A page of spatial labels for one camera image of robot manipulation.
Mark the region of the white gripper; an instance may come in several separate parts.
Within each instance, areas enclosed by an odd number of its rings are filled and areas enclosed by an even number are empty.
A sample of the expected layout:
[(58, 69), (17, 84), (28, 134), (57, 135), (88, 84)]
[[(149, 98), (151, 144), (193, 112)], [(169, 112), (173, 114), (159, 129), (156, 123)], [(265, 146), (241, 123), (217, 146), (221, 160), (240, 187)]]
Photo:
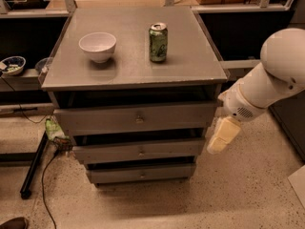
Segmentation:
[(221, 93), (218, 99), (222, 102), (222, 114), (227, 116), (216, 121), (207, 146), (210, 154), (221, 153), (237, 137), (241, 130), (240, 122), (252, 121), (265, 112), (265, 109), (255, 107), (247, 101), (237, 82)]

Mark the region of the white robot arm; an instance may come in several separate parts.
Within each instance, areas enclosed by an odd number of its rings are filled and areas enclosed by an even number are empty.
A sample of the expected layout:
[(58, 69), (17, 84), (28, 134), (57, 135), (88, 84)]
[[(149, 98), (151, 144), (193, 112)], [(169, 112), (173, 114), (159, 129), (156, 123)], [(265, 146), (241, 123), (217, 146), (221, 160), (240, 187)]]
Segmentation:
[(259, 63), (220, 94), (221, 117), (216, 121), (207, 151), (222, 152), (241, 131), (243, 122), (264, 114), (279, 100), (305, 88), (305, 30), (288, 28), (263, 43)]

